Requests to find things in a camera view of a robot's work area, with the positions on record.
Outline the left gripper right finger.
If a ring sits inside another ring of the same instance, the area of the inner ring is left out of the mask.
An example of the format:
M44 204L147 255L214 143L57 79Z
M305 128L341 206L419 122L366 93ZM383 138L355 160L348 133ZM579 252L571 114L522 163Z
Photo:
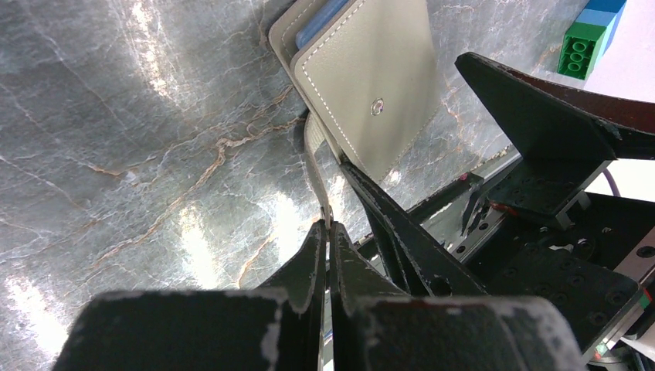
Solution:
M371 351L380 344L380 324L372 310L406 293L362 257L343 224L331 224L329 243L334 368L373 370Z

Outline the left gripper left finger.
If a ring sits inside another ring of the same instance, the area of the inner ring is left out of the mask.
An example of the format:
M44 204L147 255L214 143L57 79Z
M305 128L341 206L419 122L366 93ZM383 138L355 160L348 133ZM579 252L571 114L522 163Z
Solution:
M326 249L324 220L311 225L300 249L261 288L287 297L276 313L276 343L263 346L274 357L272 370L319 370L324 344Z

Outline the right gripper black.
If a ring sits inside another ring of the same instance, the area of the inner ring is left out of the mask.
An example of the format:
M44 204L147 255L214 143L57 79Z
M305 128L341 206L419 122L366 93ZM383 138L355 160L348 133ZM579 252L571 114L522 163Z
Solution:
M652 160L654 105L541 80L476 53L455 66L524 158ZM470 198L451 252L492 295L548 299L585 354L654 325L654 204L586 192L606 162L518 159Z

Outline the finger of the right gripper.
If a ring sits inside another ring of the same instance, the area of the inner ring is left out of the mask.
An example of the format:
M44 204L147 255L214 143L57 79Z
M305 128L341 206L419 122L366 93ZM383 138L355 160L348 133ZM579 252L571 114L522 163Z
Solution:
M485 295L480 281L350 162L341 171L364 206L388 275L413 296Z

